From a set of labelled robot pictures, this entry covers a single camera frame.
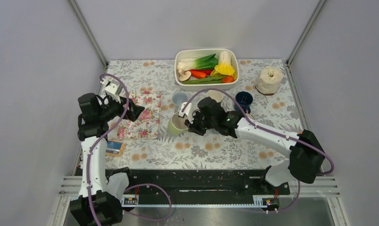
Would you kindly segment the light green mug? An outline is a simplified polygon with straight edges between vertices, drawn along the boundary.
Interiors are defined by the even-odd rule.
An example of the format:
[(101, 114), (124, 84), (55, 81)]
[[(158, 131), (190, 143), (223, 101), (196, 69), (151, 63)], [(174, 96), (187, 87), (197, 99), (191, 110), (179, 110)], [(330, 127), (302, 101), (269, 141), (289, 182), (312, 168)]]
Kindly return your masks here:
[(188, 127), (185, 125), (186, 117), (179, 117), (178, 113), (172, 115), (169, 120), (167, 130), (171, 135), (178, 136), (188, 131)]

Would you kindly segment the light grey-blue mug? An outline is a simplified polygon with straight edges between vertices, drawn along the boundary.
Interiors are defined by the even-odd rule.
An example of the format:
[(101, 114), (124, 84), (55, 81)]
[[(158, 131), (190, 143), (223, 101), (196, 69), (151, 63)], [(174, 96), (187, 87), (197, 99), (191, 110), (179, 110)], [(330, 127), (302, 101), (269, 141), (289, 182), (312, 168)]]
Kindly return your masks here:
[(182, 103), (187, 102), (187, 101), (188, 101), (188, 96), (186, 93), (178, 92), (178, 93), (173, 94), (172, 96), (172, 103), (175, 107), (175, 110), (178, 110), (180, 106), (182, 105)]

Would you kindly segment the dark blue mug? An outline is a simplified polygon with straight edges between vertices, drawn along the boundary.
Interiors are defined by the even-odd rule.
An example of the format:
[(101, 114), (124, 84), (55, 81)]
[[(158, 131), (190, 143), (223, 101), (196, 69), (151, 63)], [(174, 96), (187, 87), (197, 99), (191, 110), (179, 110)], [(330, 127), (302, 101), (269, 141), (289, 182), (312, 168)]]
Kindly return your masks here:
[(235, 111), (240, 112), (242, 109), (245, 113), (251, 113), (250, 106), (253, 103), (253, 96), (251, 93), (246, 91), (238, 92), (235, 96), (235, 100), (240, 105), (240, 107), (238, 107), (234, 104)]

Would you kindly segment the cream white mug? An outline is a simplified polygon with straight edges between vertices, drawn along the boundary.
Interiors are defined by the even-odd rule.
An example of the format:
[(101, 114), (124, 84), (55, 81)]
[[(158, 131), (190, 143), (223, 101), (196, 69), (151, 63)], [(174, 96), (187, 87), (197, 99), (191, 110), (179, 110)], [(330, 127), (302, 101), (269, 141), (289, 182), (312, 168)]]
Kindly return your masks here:
[(246, 113), (245, 116), (246, 116), (248, 119), (252, 120), (252, 121), (255, 120), (254, 117), (253, 117), (252, 115), (250, 115), (249, 113)]

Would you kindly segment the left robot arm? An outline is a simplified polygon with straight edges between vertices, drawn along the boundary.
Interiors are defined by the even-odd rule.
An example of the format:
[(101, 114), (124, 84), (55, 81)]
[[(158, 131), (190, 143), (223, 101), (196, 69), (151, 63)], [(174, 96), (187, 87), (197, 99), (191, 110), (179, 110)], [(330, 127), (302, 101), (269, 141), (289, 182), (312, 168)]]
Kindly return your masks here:
[(122, 195), (133, 192), (136, 182), (123, 169), (106, 175), (107, 134), (112, 130), (108, 122), (115, 117), (134, 122), (145, 108), (129, 98), (107, 95), (103, 99), (94, 93), (82, 95), (78, 103), (84, 166), (78, 198), (70, 201), (70, 212), (81, 226), (111, 226), (122, 221)]

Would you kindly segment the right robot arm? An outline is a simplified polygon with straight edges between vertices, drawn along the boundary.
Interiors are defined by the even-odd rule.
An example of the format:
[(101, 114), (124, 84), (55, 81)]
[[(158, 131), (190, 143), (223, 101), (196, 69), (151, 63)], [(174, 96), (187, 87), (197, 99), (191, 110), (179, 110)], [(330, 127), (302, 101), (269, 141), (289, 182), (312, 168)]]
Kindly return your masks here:
[(215, 100), (199, 101), (184, 130), (170, 123), (156, 139), (125, 141), (124, 165), (133, 169), (263, 169), (261, 191), (273, 193), (287, 181), (315, 181), (325, 159), (315, 135), (269, 127)]

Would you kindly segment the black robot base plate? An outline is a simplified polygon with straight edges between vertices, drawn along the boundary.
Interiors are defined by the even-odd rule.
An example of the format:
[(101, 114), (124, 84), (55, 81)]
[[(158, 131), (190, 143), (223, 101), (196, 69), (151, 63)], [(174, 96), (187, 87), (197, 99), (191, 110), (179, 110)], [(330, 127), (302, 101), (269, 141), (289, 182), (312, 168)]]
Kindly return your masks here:
[(155, 184), (163, 188), (175, 205), (206, 204), (251, 204), (253, 196), (273, 197), (289, 195), (288, 183), (275, 188), (262, 181), (262, 169), (121, 169), (106, 170), (106, 177), (124, 172), (128, 175), (129, 186), (144, 184), (139, 189), (131, 189), (127, 194), (136, 195), (138, 203), (167, 204), (164, 194), (147, 186)]

